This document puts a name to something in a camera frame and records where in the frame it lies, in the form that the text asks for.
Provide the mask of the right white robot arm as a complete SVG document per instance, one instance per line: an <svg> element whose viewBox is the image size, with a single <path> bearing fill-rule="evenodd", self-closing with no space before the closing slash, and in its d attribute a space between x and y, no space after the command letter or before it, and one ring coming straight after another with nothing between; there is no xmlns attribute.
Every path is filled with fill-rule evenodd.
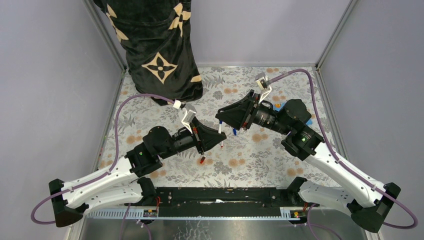
<svg viewBox="0 0 424 240"><path fill-rule="evenodd" d="M286 193L293 206L303 202L326 206L348 215L364 230L377 233L401 191L395 183L384 184L332 153L323 136L308 126L311 114L300 99L290 99L275 110L251 90L241 100L220 108L216 118L236 130L248 130L256 124L284 135L281 144L286 152L338 183L338 187L325 187L295 178Z"/></svg>

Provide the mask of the white pen red tip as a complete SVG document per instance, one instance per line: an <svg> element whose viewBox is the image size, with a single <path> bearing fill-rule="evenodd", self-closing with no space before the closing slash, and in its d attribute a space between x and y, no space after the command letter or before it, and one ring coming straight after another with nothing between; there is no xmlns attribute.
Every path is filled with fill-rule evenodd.
<svg viewBox="0 0 424 240"><path fill-rule="evenodd" d="M218 133L219 134L221 134L222 133L222 126L223 126L223 122L222 121L219 121L219 125L218 125ZM223 148L224 147L224 142L223 141L221 141L220 142L220 148Z"/></svg>

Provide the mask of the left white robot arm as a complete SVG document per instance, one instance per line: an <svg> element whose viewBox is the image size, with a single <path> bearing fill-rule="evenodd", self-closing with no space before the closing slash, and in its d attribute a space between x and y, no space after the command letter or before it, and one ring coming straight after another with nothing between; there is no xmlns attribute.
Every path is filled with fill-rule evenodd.
<svg viewBox="0 0 424 240"><path fill-rule="evenodd" d="M163 126L151 128L142 143L100 170L76 180L52 180L49 185L57 227L67 227L89 213L121 204L157 203L157 193L147 175L163 166L161 160L191 148L199 154L226 140L224 132L194 118L188 128L171 135Z"/></svg>

